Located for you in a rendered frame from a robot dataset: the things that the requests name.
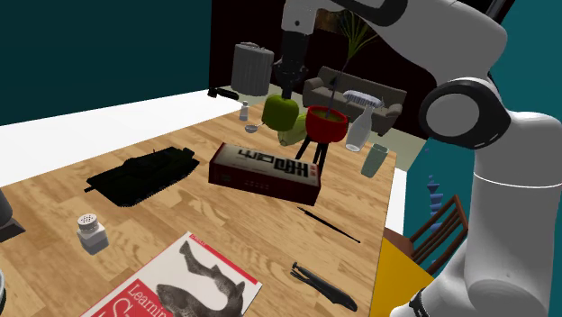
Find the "black toy tank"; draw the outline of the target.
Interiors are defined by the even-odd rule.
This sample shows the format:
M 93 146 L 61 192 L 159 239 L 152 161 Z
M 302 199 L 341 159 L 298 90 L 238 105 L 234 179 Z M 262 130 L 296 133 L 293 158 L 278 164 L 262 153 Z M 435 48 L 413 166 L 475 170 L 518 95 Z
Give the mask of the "black toy tank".
M 198 165 L 188 148 L 168 147 L 128 158 L 116 168 L 87 179 L 85 192 L 97 190 L 119 207 L 131 207 L 187 177 Z

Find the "pale green cup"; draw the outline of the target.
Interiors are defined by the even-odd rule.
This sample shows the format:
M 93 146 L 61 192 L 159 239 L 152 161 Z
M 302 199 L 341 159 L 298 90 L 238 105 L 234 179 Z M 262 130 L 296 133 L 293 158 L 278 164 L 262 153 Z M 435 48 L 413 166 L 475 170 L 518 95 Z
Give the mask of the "pale green cup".
M 361 168 L 361 174 L 365 177 L 373 177 L 382 166 L 388 152 L 387 147 L 377 143 L 373 144 Z

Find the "grey salt shaker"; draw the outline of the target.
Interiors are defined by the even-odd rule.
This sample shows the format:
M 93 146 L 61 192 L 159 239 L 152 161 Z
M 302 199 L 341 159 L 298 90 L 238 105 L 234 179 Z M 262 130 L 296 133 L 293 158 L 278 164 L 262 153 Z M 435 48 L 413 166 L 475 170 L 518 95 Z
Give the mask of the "grey salt shaker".
M 109 246 L 105 227 L 93 213 L 81 215 L 77 220 L 77 236 L 84 250 L 94 255 Z

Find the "brown wooden chair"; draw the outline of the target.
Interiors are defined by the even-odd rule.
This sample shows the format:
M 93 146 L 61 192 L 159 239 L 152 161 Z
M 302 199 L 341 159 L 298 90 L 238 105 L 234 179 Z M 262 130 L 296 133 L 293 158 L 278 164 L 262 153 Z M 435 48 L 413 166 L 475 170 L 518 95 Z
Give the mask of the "brown wooden chair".
M 383 237 L 421 266 L 456 230 L 459 232 L 447 248 L 426 268 L 428 274 L 434 275 L 467 237 L 468 220 L 458 195 L 453 195 L 411 237 L 404 237 L 388 228 L 384 229 Z

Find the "clear glass bottle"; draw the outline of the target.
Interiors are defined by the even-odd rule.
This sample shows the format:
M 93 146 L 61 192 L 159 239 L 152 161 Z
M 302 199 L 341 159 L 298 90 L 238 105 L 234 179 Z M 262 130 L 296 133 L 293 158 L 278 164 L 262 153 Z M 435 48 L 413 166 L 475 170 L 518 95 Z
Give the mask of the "clear glass bottle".
M 365 145 L 372 127 L 373 107 L 367 105 L 364 112 L 351 124 L 346 139 L 346 148 L 359 152 Z

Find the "book with fish cover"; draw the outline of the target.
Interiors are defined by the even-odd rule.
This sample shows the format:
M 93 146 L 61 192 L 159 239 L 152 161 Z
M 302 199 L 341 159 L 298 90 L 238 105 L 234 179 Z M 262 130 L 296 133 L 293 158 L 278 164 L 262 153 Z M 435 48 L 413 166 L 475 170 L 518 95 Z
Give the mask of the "book with fish cover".
M 188 232 L 80 317 L 242 317 L 261 287 Z

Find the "thin black pen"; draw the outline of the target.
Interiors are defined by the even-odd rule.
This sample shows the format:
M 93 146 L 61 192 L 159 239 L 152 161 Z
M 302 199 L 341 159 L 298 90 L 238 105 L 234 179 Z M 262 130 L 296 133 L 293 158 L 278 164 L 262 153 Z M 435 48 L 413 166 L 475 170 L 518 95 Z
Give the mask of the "thin black pen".
M 317 215 L 311 213 L 310 211 L 304 209 L 303 207 L 297 206 L 297 208 L 298 208 L 299 210 L 301 210 L 305 215 L 307 215 L 307 216 L 309 216 L 309 217 L 315 219 L 316 221 L 322 223 L 323 225 L 325 225 L 325 226 L 327 226 L 327 227 L 333 229 L 334 231 L 336 231 L 336 232 L 338 232 L 338 233 L 340 233 L 340 234 L 342 234 L 342 235 L 344 235 L 344 236 L 346 236 L 346 237 L 348 237 L 348 238 L 354 240 L 354 241 L 357 242 L 357 243 L 361 243 L 360 240 L 358 240 L 358 239 L 352 237 L 351 235 L 347 234 L 345 231 L 339 229 L 338 227 L 336 227 L 336 226 L 334 226 L 333 224 L 331 224 L 331 223 L 325 221 L 324 219 L 318 217 Z

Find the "dark red box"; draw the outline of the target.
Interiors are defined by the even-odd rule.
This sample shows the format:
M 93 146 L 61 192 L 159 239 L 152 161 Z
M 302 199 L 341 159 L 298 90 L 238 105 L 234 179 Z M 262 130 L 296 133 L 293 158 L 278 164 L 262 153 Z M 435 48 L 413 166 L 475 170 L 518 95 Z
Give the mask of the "dark red box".
M 209 182 L 310 206 L 322 187 L 313 163 L 227 143 L 209 162 Z

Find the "plant in red pot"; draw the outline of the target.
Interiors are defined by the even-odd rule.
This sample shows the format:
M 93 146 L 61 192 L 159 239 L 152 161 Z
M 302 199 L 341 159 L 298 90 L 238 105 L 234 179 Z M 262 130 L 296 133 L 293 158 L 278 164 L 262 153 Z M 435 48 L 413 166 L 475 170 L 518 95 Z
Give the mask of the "plant in red pot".
M 295 159 L 300 159 L 311 141 L 317 143 L 313 163 L 318 166 L 318 174 L 322 173 L 323 164 L 331 142 L 344 138 L 349 126 L 347 116 L 333 109 L 336 88 L 340 85 L 342 74 L 350 60 L 365 45 L 370 43 L 375 35 L 369 36 L 369 27 L 356 14 L 346 11 L 340 18 L 340 30 L 348 39 L 346 61 L 331 81 L 331 97 L 327 106 L 314 105 L 307 110 L 305 127 L 307 136 L 297 152 Z

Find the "grey ribbed bin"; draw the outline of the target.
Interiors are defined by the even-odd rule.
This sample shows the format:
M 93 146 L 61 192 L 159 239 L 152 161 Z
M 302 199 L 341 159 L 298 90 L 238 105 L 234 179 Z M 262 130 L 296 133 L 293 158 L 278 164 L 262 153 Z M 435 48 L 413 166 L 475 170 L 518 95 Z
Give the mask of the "grey ribbed bin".
M 235 45 L 231 88 L 243 95 L 264 96 L 268 93 L 274 52 L 252 42 Z

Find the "black pliers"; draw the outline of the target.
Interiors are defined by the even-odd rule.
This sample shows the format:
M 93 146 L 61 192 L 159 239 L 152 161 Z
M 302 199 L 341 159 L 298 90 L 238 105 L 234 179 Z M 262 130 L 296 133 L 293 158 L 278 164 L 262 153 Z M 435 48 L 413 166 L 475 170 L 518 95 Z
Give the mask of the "black pliers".
M 353 312 L 358 310 L 356 302 L 348 294 L 316 276 L 308 269 L 300 267 L 296 262 L 292 265 L 290 274 L 323 294 L 332 303 L 340 304 Z

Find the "flat black remote control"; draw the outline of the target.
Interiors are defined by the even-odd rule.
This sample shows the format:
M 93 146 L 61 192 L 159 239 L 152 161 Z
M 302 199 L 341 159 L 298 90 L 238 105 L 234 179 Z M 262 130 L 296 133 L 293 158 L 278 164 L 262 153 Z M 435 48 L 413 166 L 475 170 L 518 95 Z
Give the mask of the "flat black remote control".
M 228 89 L 224 89 L 224 88 L 220 88 L 220 87 L 210 87 L 208 89 L 208 96 L 215 98 L 217 95 L 226 97 L 226 98 L 230 98 L 232 100 L 239 100 L 240 96 L 236 93 L 233 92 L 231 90 Z

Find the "dark green apple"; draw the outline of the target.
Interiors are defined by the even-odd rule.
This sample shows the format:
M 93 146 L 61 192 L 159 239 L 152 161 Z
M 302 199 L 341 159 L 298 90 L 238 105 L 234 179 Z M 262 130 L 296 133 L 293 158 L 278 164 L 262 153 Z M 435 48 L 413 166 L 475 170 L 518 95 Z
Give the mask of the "dark green apple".
M 264 104 L 262 122 L 274 131 L 290 131 L 299 115 L 298 103 L 281 95 L 269 95 Z

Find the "dark grey appliance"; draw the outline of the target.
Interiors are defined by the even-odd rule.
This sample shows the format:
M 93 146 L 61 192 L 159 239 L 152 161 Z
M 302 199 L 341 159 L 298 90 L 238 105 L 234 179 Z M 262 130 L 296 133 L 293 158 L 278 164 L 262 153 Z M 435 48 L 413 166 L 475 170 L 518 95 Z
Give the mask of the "dark grey appliance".
M 24 227 L 13 217 L 13 209 L 0 189 L 0 243 L 24 232 Z

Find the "grey-brown sofa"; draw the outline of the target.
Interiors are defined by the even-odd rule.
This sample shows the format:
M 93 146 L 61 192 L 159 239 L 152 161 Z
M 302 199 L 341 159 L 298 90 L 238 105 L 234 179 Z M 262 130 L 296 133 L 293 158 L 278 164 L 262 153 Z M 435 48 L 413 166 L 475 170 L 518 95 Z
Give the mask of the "grey-brown sofa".
M 332 81 L 338 74 L 338 70 L 321 67 L 317 77 L 305 80 L 302 93 L 304 107 L 327 106 L 333 94 Z M 372 95 L 383 102 L 382 107 L 376 108 L 372 112 L 371 131 L 376 132 L 379 136 L 384 136 L 402 113 L 406 97 L 405 91 L 343 73 L 336 85 L 333 108 L 347 115 L 352 122 L 364 112 L 365 106 L 355 102 L 348 103 L 343 96 L 348 90 Z

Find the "blue stacked sculpture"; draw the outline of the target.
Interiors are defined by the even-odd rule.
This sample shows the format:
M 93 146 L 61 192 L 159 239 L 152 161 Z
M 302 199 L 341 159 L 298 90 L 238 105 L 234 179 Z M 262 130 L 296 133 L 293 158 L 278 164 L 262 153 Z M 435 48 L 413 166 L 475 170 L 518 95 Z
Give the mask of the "blue stacked sculpture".
M 443 194 L 438 193 L 438 189 L 440 187 L 439 183 L 436 183 L 433 179 L 433 175 L 428 176 L 429 183 L 427 184 L 427 188 L 430 192 L 430 209 L 431 209 L 431 216 L 434 216 L 442 206 L 442 198 Z

